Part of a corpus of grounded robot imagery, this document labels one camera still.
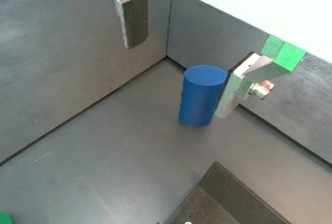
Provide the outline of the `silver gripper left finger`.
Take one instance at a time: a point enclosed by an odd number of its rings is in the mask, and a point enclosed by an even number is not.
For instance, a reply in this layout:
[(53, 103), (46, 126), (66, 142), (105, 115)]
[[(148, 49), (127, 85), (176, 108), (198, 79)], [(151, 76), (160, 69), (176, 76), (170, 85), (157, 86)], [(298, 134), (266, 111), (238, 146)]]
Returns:
[(120, 19), (124, 47), (131, 49), (147, 38), (147, 0), (113, 0), (113, 4)]

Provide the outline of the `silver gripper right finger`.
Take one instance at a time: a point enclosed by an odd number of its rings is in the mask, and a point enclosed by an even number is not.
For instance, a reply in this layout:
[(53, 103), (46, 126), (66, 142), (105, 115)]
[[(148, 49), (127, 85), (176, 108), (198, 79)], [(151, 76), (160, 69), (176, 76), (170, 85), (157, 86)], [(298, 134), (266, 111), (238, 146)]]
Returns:
[(301, 48), (267, 35), (261, 53), (250, 52), (228, 70), (216, 117), (224, 118), (250, 96), (263, 100), (273, 89), (270, 79), (291, 73), (305, 54)]

